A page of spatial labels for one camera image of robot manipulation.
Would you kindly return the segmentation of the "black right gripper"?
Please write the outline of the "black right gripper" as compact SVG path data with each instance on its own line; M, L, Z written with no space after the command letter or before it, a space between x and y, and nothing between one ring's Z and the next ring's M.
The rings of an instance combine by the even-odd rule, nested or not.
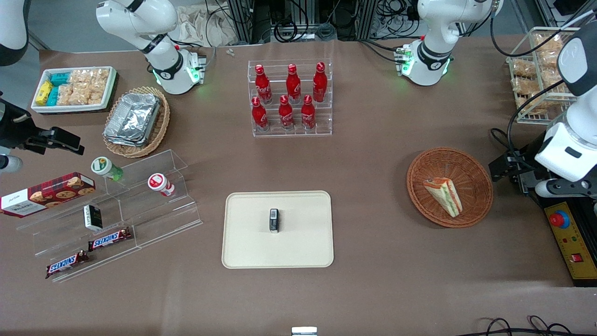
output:
M36 135L36 125L30 113L3 99L0 102L0 146L15 148L26 142L26 150L40 155L45 155L46 149L62 149L77 155L84 154L85 147L80 145L81 138L59 127L45 131L45 140L31 138Z

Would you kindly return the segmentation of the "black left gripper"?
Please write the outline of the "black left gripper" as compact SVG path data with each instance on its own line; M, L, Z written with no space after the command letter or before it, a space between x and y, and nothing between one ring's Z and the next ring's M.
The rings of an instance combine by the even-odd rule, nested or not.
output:
M506 139L506 147L509 148L509 155L501 155L488 164L491 181L498 182L502 179L509 179L511 183L539 183L546 180L546 168L535 160L535 156L541 149L545 136L540 134L530 143L523 147L515 147L512 141ZM509 157L513 159L514 154L518 156L513 160L510 170Z

